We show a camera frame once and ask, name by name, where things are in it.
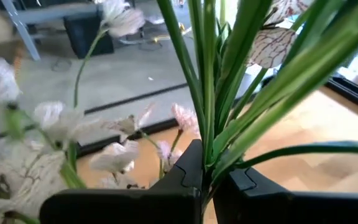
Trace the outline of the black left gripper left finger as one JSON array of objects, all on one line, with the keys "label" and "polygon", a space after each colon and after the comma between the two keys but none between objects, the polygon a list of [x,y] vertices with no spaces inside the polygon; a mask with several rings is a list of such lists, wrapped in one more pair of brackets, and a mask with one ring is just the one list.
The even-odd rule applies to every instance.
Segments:
[{"label": "black left gripper left finger", "polygon": [[202,143],[192,140],[147,190],[63,190],[40,209],[40,224],[201,224]]}]

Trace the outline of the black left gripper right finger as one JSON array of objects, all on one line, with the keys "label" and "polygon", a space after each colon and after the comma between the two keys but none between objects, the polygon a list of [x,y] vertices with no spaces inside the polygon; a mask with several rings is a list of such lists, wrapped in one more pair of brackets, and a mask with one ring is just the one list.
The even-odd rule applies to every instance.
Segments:
[{"label": "black left gripper right finger", "polygon": [[219,224],[358,224],[358,193],[291,191],[253,168],[230,172],[213,202]]}]

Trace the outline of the white artificial flower bunch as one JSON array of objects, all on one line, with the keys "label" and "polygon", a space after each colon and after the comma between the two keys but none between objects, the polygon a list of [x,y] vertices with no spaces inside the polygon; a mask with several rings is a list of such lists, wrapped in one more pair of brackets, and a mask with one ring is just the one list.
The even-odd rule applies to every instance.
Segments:
[{"label": "white artificial flower bunch", "polygon": [[[0,224],[40,224],[40,209],[63,190],[147,190],[165,177],[181,158],[157,143],[160,177],[145,188],[130,172],[140,154],[131,136],[147,121],[152,105],[123,119],[89,119],[78,106],[61,101],[39,103],[32,113],[19,107],[21,89],[14,66],[0,57]],[[123,142],[104,146],[89,162],[104,171],[99,187],[86,185],[77,173],[79,140],[96,131],[117,131]]]},{"label": "white artificial flower bunch", "polygon": [[216,0],[188,0],[192,61],[172,0],[157,0],[190,89],[200,133],[201,191],[211,200],[227,175],[268,159],[245,153],[358,49],[358,0],[239,0],[233,24]]}]

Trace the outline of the black box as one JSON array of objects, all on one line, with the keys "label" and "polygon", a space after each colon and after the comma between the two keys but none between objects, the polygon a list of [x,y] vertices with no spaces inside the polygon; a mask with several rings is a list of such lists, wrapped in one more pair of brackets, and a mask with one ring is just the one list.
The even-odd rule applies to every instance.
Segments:
[{"label": "black box", "polygon": [[[84,59],[93,43],[101,22],[101,13],[66,16],[63,24],[70,40],[70,45],[78,59]],[[91,56],[113,54],[114,45],[108,35],[98,40]]]}]

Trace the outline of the chair base with castors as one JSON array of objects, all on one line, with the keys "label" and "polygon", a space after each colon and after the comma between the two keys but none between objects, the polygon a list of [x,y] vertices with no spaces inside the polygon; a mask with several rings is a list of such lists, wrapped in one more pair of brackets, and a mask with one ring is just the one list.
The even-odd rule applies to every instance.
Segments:
[{"label": "chair base with castors", "polygon": [[[192,27],[186,28],[185,25],[181,22],[178,23],[178,27],[179,27],[179,30],[180,30],[182,36],[185,36],[185,35],[187,35],[187,33],[192,31]],[[139,45],[139,44],[144,44],[144,43],[159,44],[161,41],[166,41],[166,40],[170,40],[170,39],[171,39],[171,37],[168,34],[164,34],[164,35],[158,35],[155,37],[151,37],[149,39],[145,39],[142,37],[137,40],[118,39],[118,41],[124,45]]]}]

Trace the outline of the grey desk frame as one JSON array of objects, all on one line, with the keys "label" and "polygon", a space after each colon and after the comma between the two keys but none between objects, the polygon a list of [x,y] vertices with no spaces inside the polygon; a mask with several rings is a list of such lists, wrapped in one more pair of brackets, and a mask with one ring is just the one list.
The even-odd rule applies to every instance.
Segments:
[{"label": "grey desk frame", "polygon": [[28,25],[41,24],[63,19],[66,16],[79,16],[102,10],[101,4],[92,2],[68,3],[26,10],[16,9],[12,0],[1,0],[1,3],[34,61],[40,60],[40,54],[35,46],[35,39],[38,39],[38,37],[30,34],[27,28]]}]

